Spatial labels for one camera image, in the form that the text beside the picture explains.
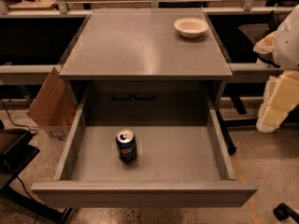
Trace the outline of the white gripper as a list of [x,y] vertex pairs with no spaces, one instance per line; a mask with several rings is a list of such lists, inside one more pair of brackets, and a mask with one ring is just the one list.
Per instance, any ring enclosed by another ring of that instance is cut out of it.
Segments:
[[[253,50],[268,62],[273,61],[276,33],[265,36],[253,47]],[[263,101],[256,128],[262,133],[271,133],[278,129],[289,112],[299,105],[299,72],[285,71],[278,77],[271,76],[265,85]]]

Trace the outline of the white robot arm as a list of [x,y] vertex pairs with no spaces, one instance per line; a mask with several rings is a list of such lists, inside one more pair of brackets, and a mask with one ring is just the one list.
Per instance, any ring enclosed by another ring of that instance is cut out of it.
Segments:
[[271,133],[299,105],[299,6],[253,50],[271,53],[274,64],[284,69],[279,77],[271,76],[267,80],[258,113],[256,128]]

